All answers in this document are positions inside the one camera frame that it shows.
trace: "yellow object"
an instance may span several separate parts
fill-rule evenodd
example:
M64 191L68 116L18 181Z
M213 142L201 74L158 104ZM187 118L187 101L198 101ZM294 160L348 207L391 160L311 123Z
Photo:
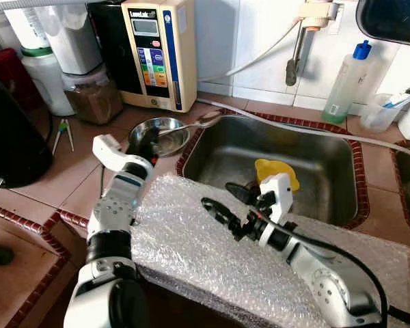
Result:
M257 171L257 182L260 184L265 178L275 176L278 173L287 173L290 176L290 184L293 192L299 189L299 181L296 179L296 173L289 164L281 161L270 161L268 159L257 159L255 161Z

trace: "metal bowl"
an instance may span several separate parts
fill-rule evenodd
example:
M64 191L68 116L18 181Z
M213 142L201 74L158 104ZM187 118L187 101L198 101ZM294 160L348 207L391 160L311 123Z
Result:
M185 124L176 118L152 118L138 124L129 133L129 143L138 145L143 138L146 131L157 127L160 131L171 130L173 128L180 128ZM158 140L158 155L160 157L167 157L175 154L179 149L184 147L190 139L189 129L173 132L168 135L159 137Z

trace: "mirror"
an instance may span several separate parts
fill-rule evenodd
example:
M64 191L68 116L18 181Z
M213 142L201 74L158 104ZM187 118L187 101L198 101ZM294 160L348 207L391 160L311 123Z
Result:
M356 18L371 38L410 44L410 0L359 0Z

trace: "bubble wrap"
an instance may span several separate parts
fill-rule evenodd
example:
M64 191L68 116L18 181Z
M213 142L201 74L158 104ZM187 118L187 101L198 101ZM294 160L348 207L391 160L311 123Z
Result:
M247 207L225 190L173 175L156 178L131 227L133 260L145 279L229 316L246 327L328 328L311 292L280 253L231 232L202 208L202 197L239 218ZM287 220L362 260L389 303L410 312L410 249L288 214ZM389 327L408 327L389 317Z

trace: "red container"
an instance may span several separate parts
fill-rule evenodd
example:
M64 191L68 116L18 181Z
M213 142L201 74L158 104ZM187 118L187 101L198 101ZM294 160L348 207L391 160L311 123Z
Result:
M30 111L44 104L31 77L12 48L0 50L0 81L23 110Z

